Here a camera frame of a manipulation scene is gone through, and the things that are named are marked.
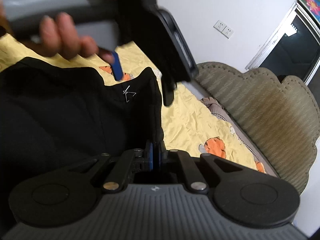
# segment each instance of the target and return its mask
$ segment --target bed sheet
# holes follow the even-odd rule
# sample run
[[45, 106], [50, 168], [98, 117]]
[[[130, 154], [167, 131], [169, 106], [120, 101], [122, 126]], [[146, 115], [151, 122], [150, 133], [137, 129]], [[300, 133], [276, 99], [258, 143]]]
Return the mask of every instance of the bed sheet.
[[[138, 76], [147, 66], [154, 70], [161, 90], [161, 72], [148, 57], [133, 42], [117, 49], [125, 80]], [[99, 57], [84, 59], [80, 56], [71, 61], [64, 60], [59, 55], [53, 58], [41, 57], [12, 36], [6, 35], [0, 39], [0, 71], [15, 64], [24, 57], [39, 58], [51, 65], [61, 68], [93, 67], [103, 77], [105, 85], [117, 82], [110, 74], [108, 64]], [[170, 107], [162, 106], [162, 128], [167, 149], [180, 149], [199, 157], [204, 150], [246, 167], [257, 169], [252, 153], [241, 143], [234, 133], [230, 123], [212, 116], [205, 105], [178, 84], [175, 100]]]

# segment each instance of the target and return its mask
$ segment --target wall outlet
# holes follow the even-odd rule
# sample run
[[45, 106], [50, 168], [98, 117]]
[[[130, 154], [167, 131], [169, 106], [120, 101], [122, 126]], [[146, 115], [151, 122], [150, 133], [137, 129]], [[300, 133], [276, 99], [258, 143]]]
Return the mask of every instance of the wall outlet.
[[222, 32], [227, 25], [225, 23], [223, 23], [222, 21], [218, 21], [215, 26], [214, 26], [219, 32]]
[[231, 29], [231, 28], [228, 27], [228, 26], [225, 27], [224, 30], [222, 31], [222, 34], [225, 35], [228, 39], [231, 38], [231, 36], [233, 35], [233, 33], [235, 33], [234, 30]]

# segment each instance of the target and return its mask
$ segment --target mattress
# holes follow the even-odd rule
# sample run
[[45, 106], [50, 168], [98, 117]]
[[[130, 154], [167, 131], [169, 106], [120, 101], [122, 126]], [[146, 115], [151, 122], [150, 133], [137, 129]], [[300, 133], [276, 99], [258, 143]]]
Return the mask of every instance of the mattress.
[[[124, 80], [138, 76], [144, 68], [149, 66], [157, 76], [161, 90], [161, 72], [134, 43], [119, 47], [117, 53], [123, 71], [126, 73]], [[45, 58], [26, 48], [8, 34], [0, 39], [0, 71], [24, 57], [38, 58], [61, 68], [93, 67], [103, 77], [105, 85], [117, 83], [109, 65], [97, 56], [88, 59], [78, 56], [70, 61], [64, 60], [59, 55]], [[170, 107], [162, 106], [162, 128], [167, 149], [184, 150], [193, 157], [199, 157], [206, 150], [240, 165], [257, 169], [252, 153], [239, 140], [232, 125], [213, 116], [210, 110], [182, 84], [178, 84], [173, 104]]]

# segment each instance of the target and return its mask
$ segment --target white wall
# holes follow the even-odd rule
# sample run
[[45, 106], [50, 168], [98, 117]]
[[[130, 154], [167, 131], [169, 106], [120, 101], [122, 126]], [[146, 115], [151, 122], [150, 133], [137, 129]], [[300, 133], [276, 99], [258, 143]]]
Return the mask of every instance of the white wall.
[[[196, 63], [218, 61], [245, 72], [294, 0], [158, 0], [174, 16]], [[235, 34], [213, 28], [221, 20]]]
[[294, 224], [307, 236], [320, 227], [320, 140], [317, 143], [317, 157], [309, 171], [309, 181], [300, 196], [300, 207]]

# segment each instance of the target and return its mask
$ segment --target black fabric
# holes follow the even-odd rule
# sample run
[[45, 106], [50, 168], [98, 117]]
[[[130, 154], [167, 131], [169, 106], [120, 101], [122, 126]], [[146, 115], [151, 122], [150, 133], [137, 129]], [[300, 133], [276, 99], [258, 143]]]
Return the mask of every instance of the black fabric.
[[[128, 86], [136, 95], [128, 94], [127, 103]], [[62, 69], [30, 57], [0, 73], [2, 233], [14, 223], [7, 198], [19, 182], [162, 141], [161, 100], [151, 68], [114, 86], [105, 86], [93, 68]]]

